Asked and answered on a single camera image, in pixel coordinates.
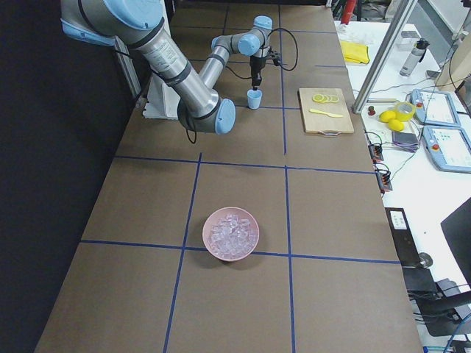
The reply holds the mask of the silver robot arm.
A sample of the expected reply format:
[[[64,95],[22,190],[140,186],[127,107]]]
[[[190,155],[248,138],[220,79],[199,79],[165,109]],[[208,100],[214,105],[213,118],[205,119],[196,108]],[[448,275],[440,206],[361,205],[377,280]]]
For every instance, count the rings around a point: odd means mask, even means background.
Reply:
[[[142,53],[158,77],[180,97],[177,116],[186,130],[217,135],[228,133],[236,122],[232,100],[214,90],[231,55],[250,58],[253,88],[261,85],[261,71],[272,53],[272,19],[255,17],[251,30],[222,35],[211,43],[212,52],[196,72],[165,30],[159,1],[62,1],[64,33],[75,40],[113,46],[120,38],[129,49]]]

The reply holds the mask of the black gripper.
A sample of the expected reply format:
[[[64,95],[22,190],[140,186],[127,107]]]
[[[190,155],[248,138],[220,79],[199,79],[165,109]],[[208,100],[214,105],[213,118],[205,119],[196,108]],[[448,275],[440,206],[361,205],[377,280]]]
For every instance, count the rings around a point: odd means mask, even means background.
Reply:
[[[252,90],[257,90],[261,86],[261,72],[265,67],[268,49],[262,48],[250,57],[250,74],[252,78]]]

